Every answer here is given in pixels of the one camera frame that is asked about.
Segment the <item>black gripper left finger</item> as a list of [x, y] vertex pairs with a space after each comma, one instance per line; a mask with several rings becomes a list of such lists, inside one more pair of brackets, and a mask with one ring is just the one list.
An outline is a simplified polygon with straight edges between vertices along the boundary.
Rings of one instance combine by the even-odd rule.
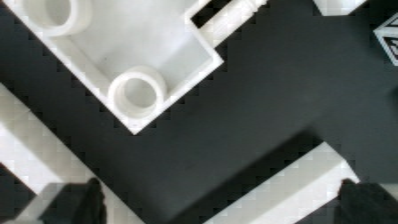
[[45, 224], [107, 224], [105, 194], [96, 178], [63, 187], [40, 220]]

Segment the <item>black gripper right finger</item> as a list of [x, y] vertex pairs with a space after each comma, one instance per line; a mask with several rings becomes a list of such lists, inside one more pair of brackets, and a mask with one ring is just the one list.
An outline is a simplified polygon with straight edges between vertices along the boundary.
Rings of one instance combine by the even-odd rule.
[[336, 224], [398, 224], [398, 183], [356, 183], [345, 179]]

